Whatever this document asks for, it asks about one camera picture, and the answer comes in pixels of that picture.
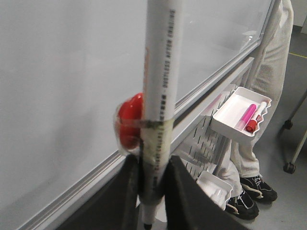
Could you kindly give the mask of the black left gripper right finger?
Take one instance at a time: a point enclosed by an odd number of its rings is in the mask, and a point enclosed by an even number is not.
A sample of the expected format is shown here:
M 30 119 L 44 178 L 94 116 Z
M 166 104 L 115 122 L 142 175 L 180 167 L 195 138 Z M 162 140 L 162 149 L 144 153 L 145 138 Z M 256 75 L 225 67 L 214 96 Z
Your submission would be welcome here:
M 165 170 L 165 210 L 169 230 L 246 230 L 197 185 L 178 156 Z

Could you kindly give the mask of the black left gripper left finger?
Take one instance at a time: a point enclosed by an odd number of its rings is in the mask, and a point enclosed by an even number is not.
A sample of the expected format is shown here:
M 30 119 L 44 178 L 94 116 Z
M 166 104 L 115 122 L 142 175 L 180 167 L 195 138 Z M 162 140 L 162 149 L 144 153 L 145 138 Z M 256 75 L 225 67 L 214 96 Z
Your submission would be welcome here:
M 118 174 L 99 190 L 59 230 L 135 230 L 139 165 L 126 157 Z

